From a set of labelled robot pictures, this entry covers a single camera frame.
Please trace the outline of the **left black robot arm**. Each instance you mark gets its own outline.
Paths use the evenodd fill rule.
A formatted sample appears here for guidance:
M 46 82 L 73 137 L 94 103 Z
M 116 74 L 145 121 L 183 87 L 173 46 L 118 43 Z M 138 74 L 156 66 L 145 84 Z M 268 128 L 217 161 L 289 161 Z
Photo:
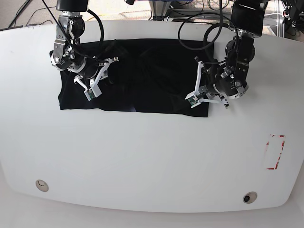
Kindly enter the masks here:
M 203 94 L 237 99 L 248 90 L 246 78 L 255 56 L 254 38 L 262 35 L 267 5 L 267 0 L 234 1 L 231 21 L 225 27 L 237 34 L 226 45 L 225 62 L 219 65 L 212 59 L 214 65 L 205 73 L 210 82 L 200 88 Z

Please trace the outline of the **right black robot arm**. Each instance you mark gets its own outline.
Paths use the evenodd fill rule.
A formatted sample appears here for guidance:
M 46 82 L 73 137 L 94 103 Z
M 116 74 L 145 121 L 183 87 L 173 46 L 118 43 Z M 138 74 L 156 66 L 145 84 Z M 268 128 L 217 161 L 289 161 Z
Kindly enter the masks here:
M 80 77 L 85 84 L 95 79 L 106 60 L 100 58 L 104 41 L 104 27 L 99 17 L 88 8 L 87 0 L 58 0 L 56 10 L 62 15 L 56 21 L 56 39 L 50 51 L 51 62 L 59 71 L 69 71 Z M 81 15 L 88 12 L 96 18 L 100 29 L 100 40 L 94 50 L 81 47 L 80 37 L 85 31 Z

